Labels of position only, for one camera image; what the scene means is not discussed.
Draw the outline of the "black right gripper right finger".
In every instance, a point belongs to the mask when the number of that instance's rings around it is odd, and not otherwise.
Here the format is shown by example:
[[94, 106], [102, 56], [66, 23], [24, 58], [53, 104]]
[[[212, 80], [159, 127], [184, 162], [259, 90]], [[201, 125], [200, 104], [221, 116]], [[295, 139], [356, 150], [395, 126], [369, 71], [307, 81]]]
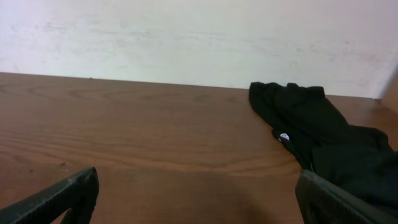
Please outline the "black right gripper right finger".
[[397, 218], [309, 170], [301, 171], [295, 195], [305, 224], [397, 224]]

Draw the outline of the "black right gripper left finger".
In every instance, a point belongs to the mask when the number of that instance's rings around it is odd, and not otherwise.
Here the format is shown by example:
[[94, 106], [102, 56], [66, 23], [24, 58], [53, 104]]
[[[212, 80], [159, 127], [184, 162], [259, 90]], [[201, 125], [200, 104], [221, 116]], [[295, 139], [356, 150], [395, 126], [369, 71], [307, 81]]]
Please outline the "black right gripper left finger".
[[1, 209], [1, 223], [88, 224], [96, 206], [99, 180], [94, 167], [84, 169], [19, 202]]

